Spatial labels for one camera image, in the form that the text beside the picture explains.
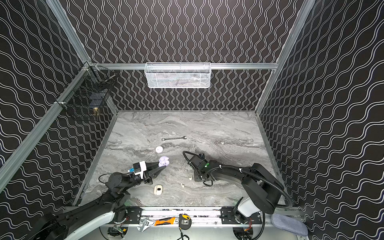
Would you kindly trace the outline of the white earbud charging case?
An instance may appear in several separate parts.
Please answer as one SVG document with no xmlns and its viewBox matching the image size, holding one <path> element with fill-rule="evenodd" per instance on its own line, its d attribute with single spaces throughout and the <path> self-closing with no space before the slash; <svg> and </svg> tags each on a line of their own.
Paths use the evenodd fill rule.
<svg viewBox="0 0 384 240">
<path fill-rule="evenodd" d="M 157 146 L 157 147 L 156 147 L 156 152 L 157 152 L 157 153 L 162 153 L 163 150 L 164 150 L 164 149 L 163 149 L 162 146 Z"/>
</svg>

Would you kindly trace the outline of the purple earbud charging case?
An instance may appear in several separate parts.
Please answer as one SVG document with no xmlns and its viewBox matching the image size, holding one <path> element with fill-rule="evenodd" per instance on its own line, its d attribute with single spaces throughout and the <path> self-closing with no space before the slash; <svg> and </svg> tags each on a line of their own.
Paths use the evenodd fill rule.
<svg viewBox="0 0 384 240">
<path fill-rule="evenodd" d="M 159 167 L 166 167 L 170 164 L 169 158 L 166 156 L 160 157 L 159 159 Z"/>
</svg>

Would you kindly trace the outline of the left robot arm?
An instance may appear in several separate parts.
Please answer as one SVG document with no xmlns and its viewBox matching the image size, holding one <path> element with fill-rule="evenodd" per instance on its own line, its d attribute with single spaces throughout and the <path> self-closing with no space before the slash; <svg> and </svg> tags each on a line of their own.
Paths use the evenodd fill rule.
<svg viewBox="0 0 384 240">
<path fill-rule="evenodd" d="M 152 184 L 168 161 L 135 163 L 128 173 L 110 174 L 107 187 L 97 199 L 59 215 L 48 213 L 37 220 L 34 227 L 24 237 L 25 240 L 78 240 L 93 230 L 110 222 L 125 219 L 125 202 L 130 198 L 128 189 L 144 184 Z"/>
</svg>

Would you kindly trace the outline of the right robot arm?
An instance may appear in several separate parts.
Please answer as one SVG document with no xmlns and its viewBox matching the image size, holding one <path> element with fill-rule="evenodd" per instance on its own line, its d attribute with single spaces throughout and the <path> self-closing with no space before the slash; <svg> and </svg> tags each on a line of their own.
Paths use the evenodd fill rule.
<svg viewBox="0 0 384 240">
<path fill-rule="evenodd" d="M 225 181 L 239 185 L 246 191 L 248 197 L 241 198 L 224 219 L 237 224 L 249 224 L 255 213 L 272 215 L 276 208 L 293 207 L 293 200 L 285 192 L 284 186 L 261 164 L 236 167 L 214 160 L 207 161 L 204 154 L 184 151 L 183 156 L 194 170 L 196 182 L 212 187 L 215 181 Z"/>
</svg>

